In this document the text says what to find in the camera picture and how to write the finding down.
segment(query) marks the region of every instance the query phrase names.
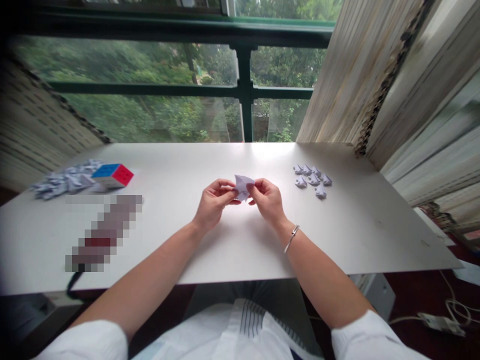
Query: black cable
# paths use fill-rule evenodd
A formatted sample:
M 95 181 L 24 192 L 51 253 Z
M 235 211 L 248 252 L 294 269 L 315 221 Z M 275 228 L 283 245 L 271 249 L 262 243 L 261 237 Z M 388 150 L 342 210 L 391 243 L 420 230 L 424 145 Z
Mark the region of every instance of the black cable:
M 82 276 L 82 274 L 84 273 L 85 264 L 78 264 L 78 267 L 79 268 L 82 267 L 83 269 L 81 269 L 81 271 L 75 272 L 71 276 L 70 281 L 68 282 L 68 285 L 66 286 L 66 295 L 70 299 L 73 299 L 73 300 L 78 300 L 79 299 L 79 297 L 74 292 L 72 292 L 72 288 L 74 287 L 76 282 L 80 279 L 80 276 Z

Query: hand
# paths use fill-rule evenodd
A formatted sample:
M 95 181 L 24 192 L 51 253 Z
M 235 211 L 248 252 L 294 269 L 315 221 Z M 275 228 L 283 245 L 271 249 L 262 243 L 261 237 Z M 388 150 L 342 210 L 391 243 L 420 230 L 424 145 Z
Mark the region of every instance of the hand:
M 205 231 L 212 230 L 222 217 L 222 211 L 227 205 L 238 205 L 235 200 L 238 191 L 233 190 L 235 184 L 230 180 L 217 179 L 203 190 L 200 205 L 193 218 L 193 223 Z
M 280 189 L 267 179 L 255 180 L 255 185 L 247 186 L 248 192 L 253 198 L 250 205 L 257 204 L 258 210 L 263 218 L 273 227 L 287 219 L 282 206 L 282 195 Z

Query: bracelet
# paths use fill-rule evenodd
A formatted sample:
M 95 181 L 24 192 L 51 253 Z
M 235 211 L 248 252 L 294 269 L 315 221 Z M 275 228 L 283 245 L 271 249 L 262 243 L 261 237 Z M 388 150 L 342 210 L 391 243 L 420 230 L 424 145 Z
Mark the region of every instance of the bracelet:
M 289 246 L 290 246 L 290 243 L 292 242 L 292 240 L 294 239 L 294 236 L 297 234 L 297 231 L 299 229 L 300 225 L 296 225 L 295 228 L 293 229 L 293 231 L 291 232 L 291 237 L 290 237 L 290 240 L 288 240 L 288 244 L 286 245 L 285 247 L 285 250 L 283 250 L 283 253 L 286 254 L 287 253 L 287 250 L 289 249 Z

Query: curtain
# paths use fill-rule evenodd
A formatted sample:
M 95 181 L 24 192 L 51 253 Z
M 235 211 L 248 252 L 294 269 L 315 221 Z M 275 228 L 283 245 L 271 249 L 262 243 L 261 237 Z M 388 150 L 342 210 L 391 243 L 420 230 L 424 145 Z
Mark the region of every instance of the curtain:
M 22 192 L 110 139 L 14 58 L 2 68 L 0 186 Z
M 479 54 L 480 1 L 441 1 L 379 110 L 366 152 L 377 169 L 389 169 L 470 81 Z
M 479 101 L 480 1 L 346 0 L 296 141 L 353 144 L 465 233 L 480 228 Z
M 344 1 L 297 142 L 355 144 L 365 135 L 431 3 Z

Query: white shirt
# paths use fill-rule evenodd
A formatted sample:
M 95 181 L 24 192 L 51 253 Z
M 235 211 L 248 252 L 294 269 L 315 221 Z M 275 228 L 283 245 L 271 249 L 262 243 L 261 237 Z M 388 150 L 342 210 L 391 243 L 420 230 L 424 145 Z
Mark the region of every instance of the white shirt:
M 306 351 L 286 326 L 249 300 L 217 304 L 167 331 L 134 359 L 320 359 Z M 388 324 L 367 311 L 351 324 L 331 332 L 337 360 L 415 359 L 425 356 L 405 346 Z M 86 322 L 57 337 L 38 357 L 44 359 L 128 359 L 125 333 L 106 320 Z

